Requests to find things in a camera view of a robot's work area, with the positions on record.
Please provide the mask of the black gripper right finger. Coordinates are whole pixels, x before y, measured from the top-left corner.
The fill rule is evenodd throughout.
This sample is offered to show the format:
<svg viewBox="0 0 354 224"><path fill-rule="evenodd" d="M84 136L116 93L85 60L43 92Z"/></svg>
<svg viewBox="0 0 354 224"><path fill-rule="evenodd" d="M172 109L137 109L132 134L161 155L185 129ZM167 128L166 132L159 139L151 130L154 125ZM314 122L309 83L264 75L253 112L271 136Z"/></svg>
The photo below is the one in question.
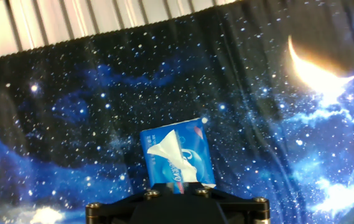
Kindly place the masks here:
<svg viewBox="0 0 354 224"><path fill-rule="evenodd" d="M179 192L187 197L182 207L189 223L270 224L269 200L264 197L239 198L200 182L180 183Z"/></svg>

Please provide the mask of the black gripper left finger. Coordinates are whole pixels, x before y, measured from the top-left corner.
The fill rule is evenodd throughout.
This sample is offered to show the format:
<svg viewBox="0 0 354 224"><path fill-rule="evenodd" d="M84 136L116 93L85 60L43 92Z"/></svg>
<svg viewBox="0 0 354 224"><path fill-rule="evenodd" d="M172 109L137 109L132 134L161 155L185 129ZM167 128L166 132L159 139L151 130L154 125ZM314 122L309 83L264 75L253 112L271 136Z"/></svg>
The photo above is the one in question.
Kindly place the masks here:
<svg viewBox="0 0 354 224"><path fill-rule="evenodd" d="M160 196L179 193L180 183L154 184L150 189L128 196L115 203L92 202L85 207L85 223L111 223L113 217L131 215L138 205Z"/></svg>

